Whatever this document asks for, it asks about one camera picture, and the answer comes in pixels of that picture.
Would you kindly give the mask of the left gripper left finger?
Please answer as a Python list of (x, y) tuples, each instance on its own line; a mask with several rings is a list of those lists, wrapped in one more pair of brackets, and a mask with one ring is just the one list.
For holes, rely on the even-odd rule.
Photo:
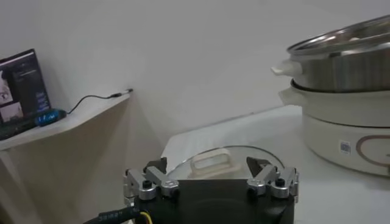
[(124, 204), (133, 205), (136, 198), (154, 200), (158, 192), (163, 198), (176, 200), (180, 195), (180, 185), (167, 176), (167, 165), (167, 157), (162, 157), (149, 161), (142, 171), (127, 169), (123, 176)]

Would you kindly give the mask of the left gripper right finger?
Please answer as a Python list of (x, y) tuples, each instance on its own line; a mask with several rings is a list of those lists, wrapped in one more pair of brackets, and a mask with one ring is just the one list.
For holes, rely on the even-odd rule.
[(248, 193), (254, 197), (270, 194), (274, 198), (292, 197), (297, 201), (299, 173), (294, 167), (279, 169), (265, 159), (247, 157), (246, 163), (252, 174), (247, 180)]

